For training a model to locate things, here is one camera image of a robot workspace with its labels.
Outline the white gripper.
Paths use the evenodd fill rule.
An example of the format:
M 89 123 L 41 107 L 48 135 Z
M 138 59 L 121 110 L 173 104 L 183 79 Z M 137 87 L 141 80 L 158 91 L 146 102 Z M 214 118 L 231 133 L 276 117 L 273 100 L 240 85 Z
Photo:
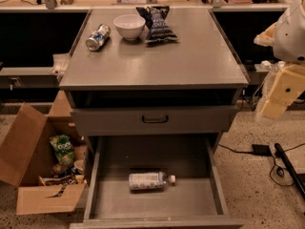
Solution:
M 273 47 L 274 56 L 291 62 L 277 73 L 266 77 L 263 96 L 258 104 L 258 118 L 278 120 L 287 108 L 305 91 L 305 0 L 294 0 L 265 31 L 258 34 L 254 43 Z

